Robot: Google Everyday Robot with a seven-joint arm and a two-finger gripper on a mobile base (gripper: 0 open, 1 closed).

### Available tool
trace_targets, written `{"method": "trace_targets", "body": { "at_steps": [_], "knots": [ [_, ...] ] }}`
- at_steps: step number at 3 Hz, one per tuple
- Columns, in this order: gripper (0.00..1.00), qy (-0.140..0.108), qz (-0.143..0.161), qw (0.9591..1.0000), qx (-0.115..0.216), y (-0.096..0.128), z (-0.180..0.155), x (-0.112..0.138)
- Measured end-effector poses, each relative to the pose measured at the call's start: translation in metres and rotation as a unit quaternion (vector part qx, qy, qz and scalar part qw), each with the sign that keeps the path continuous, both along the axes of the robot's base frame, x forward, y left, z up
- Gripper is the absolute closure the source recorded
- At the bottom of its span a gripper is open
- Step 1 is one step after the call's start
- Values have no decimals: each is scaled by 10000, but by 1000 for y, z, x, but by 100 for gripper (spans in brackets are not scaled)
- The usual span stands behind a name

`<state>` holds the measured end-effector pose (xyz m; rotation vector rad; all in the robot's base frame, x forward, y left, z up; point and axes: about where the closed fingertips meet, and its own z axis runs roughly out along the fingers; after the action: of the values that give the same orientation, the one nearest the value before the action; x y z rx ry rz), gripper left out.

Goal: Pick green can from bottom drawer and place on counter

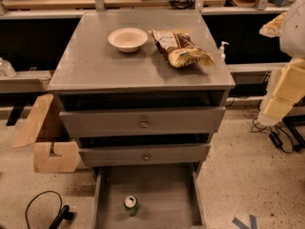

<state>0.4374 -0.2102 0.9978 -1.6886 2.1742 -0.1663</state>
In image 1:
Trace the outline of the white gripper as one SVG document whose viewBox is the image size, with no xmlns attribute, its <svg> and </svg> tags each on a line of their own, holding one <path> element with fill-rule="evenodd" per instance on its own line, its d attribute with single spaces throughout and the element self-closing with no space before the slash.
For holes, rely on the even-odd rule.
<svg viewBox="0 0 305 229">
<path fill-rule="evenodd" d="M 286 12 L 263 25 L 259 33 L 266 37 L 280 37 Z M 274 97 L 265 96 L 260 104 L 257 120 L 264 126 L 274 126 L 305 96 L 305 60 L 293 59 L 281 71 L 274 89 Z"/>
</svg>

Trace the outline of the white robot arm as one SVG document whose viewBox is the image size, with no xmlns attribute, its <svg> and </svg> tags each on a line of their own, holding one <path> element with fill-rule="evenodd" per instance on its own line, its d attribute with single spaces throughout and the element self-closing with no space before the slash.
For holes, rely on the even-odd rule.
<svg viewBox="0 0 305 229">
<path fill-rule="evenodd" d="M 305 96 L 305 0 L 296 0 L 259 33 L 277 36 L 280 49 L 292 58 L 281 70 L 272 71 L 260 104 L 258 122 L 274 126 Z"/>
</svg>

